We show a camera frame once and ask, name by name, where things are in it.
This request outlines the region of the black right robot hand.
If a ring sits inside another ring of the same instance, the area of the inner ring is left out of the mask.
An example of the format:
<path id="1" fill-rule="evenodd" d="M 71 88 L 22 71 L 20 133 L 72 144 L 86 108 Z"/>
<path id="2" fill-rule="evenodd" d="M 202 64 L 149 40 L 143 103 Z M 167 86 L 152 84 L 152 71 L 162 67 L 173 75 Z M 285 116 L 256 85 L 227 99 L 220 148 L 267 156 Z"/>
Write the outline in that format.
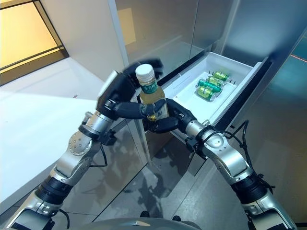
<path id="1" fill-rule="evenodd" d="M 166 105 L 169 117 L 154 122 L 144 120 L 143 124 L 145 130 L 161 134 L 178 129 L 180 132 L 186 134 L 188 124 L 191 121 L 196 120 L 196 117 L 192 114 L 190 110 L 181 106 L 173 99 L 166 98 Z"/>

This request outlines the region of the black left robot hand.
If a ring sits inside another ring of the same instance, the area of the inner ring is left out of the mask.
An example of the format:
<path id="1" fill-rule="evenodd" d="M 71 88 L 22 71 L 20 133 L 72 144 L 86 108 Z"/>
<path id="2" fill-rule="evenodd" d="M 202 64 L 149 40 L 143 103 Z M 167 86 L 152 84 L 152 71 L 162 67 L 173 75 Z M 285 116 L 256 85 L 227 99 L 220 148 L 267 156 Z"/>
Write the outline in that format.
<path id="1" fill-rule="evenodd" d="M 115 77 L 105 85 L 106 88 L 98 97 L 96 111 L 112 120 L 143 119 L 156 114 L 166 104 L 165 99 L 159 99 L 148 105 L 130 101 L 141 86 L 135 73 L 136 68 L 141 64 L 150 64 L 153 67 L 155 79 L 163 73 L 163 64 L 156 57 L 134 62 L 122 72 L 115 71 Z"/>

